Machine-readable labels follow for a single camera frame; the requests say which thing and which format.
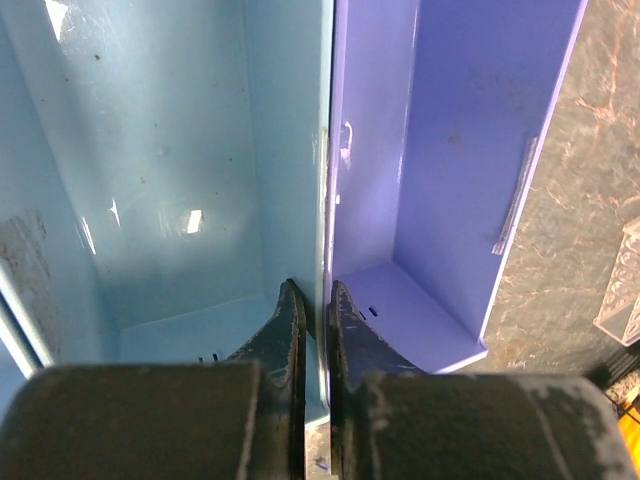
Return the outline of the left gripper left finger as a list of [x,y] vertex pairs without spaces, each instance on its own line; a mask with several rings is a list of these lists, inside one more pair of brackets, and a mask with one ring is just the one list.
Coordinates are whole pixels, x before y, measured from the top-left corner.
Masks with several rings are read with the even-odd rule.
[[271,318],[229,358],[254,375],[240,479],[305,477],[306,334],[303,295],[288,279]]

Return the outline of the clear test tube rack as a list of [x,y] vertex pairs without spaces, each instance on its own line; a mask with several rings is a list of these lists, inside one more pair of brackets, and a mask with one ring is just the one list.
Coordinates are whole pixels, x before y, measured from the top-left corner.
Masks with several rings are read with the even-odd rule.
[[639,341],[639,218],[624,225],[623,238],[593,324],[624,347]]

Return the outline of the blue compartment organizer box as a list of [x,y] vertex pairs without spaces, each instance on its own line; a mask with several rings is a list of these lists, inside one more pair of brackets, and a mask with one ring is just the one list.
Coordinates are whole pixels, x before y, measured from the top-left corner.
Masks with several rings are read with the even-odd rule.
[[484,334],[583,1],[5,1],[1,399],[77,363],[212,363],[346,284],[392,353]]

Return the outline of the black wire dish basket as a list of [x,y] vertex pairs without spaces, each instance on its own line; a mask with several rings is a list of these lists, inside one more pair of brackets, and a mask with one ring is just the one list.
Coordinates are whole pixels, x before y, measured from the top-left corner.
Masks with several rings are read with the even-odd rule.
[[639,347],[620,348],[586,373],[621,417],[639,404]]

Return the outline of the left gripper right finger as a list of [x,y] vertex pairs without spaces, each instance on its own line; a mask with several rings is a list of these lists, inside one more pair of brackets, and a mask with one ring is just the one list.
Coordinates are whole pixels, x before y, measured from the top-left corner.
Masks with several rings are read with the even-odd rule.
[[370,327],[347,285],[334,281],[328,308],[327,359],[330,374],[331,470],[348,477],[353,451],[356,391],[366,375],[417,374],[423,370],[391,347]]

